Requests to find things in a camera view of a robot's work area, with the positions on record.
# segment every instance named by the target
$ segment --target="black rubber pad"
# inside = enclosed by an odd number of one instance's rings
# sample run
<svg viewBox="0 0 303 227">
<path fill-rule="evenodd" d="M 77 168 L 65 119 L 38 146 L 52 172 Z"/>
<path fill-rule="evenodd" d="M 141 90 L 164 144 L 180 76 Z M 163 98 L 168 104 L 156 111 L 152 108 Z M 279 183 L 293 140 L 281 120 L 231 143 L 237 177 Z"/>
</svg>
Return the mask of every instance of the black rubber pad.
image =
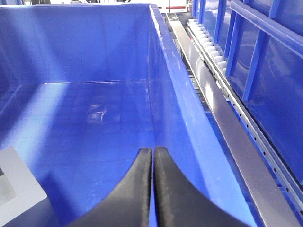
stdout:
<svg viewBox="0 0 303 227">
<path fill-rule="evenodd" d="M 158 227 L 247 227 L 201 194 L 165 147 L 155 149 L 154 159 Z"/>
<path fill-rule="evenodd" d="M 152 184 L 152 151 L 141 148 L 113 191 L 68 227 L 148 227 Z"/>
</svg>

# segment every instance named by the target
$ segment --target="blue panel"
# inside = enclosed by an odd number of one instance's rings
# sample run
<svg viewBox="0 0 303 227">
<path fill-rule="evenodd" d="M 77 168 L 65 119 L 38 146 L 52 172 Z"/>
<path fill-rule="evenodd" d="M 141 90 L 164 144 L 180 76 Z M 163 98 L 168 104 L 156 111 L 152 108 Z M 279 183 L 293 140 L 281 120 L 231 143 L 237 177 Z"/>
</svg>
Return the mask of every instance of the blue panel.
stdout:
<svg viewBox="0 0 303 227">
<path fill-rule="evenodd" d="M 232 10 L 230 9 L 230 6 L 231 6 L 231 0 L 227 0 L 225 7 L 222 9 L 224 16 L 222 18 L 222 24 L 220 26 L 220 31 L 219 31 L 219 34 L 218 34 L 218 44 L 219 44 L 219 46 L 221 47 L 221 49 L 223 51 L 225 51 L 228 29 L 229 29 L 229 26 L 230 26 L 230 19 L 231 19 L 231 16 L 232 16 L 231 15 Z"/>
<path fill-rule="evenodd" d="M 297 34 L 303 35 L 303 2 L 281 0 L 275 20 Z"/>
<path fill-rule="evenodd" d="M 123 5 L 117 19 L 115 6 L 0 8 L 4 71 L 20 84 L 144 79 L 147 10 Z"/>
<path fill-rule="evenodd" d="M 270 38 L 263 67 L 247 103 L 300 182 L 303 178 L 302 71 L 303 59 Z"/>
<path fill-rule="evenodd" d="M 270 7 L 273 3 L 273 0 L 249 0 L 248 5 L 258 10 L 259 12 L 269 15 Z"/>
<path fill-rule="evenodd" d="M 228 77 L 239 96 L 243 95 L 257 35 L 258 29 L 247 20 L 242 19 L 233 68 Z"/>
<path fill-rule="evenodd" d="M 211 35 L 214 37 L 214 29 L 217 21 L 219 0 L 205 0 L 205 11 L 203 13 L 203 25 Z"/>
</svg>

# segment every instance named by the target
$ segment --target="aluminum rail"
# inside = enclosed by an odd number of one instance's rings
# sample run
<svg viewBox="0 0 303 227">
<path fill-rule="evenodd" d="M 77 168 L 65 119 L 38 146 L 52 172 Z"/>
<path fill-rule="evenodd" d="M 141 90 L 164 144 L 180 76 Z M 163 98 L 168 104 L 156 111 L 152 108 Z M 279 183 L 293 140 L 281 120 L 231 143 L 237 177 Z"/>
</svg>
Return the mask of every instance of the aluminum rail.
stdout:
<svg viewBox="0 0 303 227">
<path fill-rule="evenodd" d="M 227 103 L 222 90 L 192 44 L 178 17 L 168 13 L 169 24 L 209 105 L 260 218 L 266 227 L 301 226 L 268 171 L 258 151 Z"/>
</svg>

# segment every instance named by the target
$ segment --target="bin floor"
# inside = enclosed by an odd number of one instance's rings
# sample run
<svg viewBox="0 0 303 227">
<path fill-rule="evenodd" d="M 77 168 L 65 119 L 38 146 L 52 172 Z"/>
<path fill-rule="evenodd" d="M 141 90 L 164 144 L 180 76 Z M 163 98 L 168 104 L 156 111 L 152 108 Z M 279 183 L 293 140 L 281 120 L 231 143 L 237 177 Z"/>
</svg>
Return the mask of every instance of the bin floor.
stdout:
<svg viewBox="0 0 303 227">
<path fill-rule="evenodd" d="M 154 147 L 145 80 L 11 87 L 1 148 L 14 146 L 67 224 L 106 197 L 140 147 Z"/>
</svg>

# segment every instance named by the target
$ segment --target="blue container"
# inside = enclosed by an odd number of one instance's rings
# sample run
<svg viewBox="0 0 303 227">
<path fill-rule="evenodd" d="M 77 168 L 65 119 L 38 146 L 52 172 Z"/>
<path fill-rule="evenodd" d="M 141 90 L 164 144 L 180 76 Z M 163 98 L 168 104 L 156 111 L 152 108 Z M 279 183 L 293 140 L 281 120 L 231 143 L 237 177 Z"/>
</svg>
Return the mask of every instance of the blue container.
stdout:
<svg viewBox="0 0 303 227">
<path fill-rule="evenodd" d="M 106 197 L 138 148 L 166 146 L 255 225 L 155 5 L 0 7 L 0 59 L 1 148 L 17 149 L 62 224 Z"/>
<path fill-rule="evenodd" d="M 226 77 L 302 184 L 303 3 L 200 0 L 200 5 L 201 23 L 228 61 Z"/>
</svg>

